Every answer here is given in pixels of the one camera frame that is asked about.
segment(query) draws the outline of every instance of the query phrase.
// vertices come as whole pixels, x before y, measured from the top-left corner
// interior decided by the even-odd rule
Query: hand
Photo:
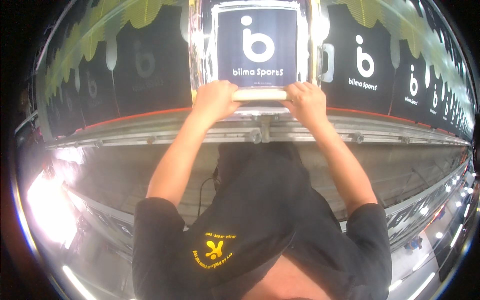
[[[238,86],[228,80],[215,80],[198,88],[192,114],[210,128],[215,122],[231,115],[239,106],[232,101],[233,92]]]
[[[285,90],[292,101],[282,101],[282,104],[310,132],[328,123],[326,97],[319,87],[309,82],[295,82],[287,85]]]

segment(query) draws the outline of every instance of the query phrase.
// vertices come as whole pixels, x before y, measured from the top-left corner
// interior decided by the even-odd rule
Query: black cable
[[[202,185],[200,186],[200,198],[198,200],[198,214],[197,214],[197,218],[200,216],[200,207],[202,206],[202,188],[204,187],[204,184],[209,181],[210,179],[215,179],[214,177],[210,177],[210,178],[207,178],[205,179],[203,182],[202,182]]]

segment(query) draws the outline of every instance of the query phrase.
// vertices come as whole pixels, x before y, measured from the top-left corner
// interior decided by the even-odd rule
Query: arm
[[[228,81],[218,80],[198,89],[191,114],[152,175],[147,198],[163,198],[178,206],[207,130],[240,106],[232,101],[232,94],[237,89]]]
[[[300,82],[286,91],[292,102],[283,104],[317,141],[348,216],[364,204],[377,203],[367,174],[326,117],[325,94],[311,83]]]

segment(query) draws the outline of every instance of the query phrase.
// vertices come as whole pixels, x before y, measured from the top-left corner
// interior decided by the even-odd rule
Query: sleeve
[[[374,203],[357,208],[347,221],[347,236],[360,251],[365,281],[376,293],[373,298],[386,299],[392,281],[392,256],[385,210]]]
[[[168,271],[184,226],[177,208],[165,199],[147,198],[135,207],[132,278],[138,300],[175,298]]]

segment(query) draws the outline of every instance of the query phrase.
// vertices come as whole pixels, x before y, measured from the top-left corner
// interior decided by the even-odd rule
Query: forearm
[[[345,202],[348,215],[363,204],[377,203],[367,174],[333,125],[325,121],[311,132],[328,163],[331,177]]]
[[[159,197],[178,206],[187,187],[193,162],[211,124],[190,114],[156,167],[146,197]]]

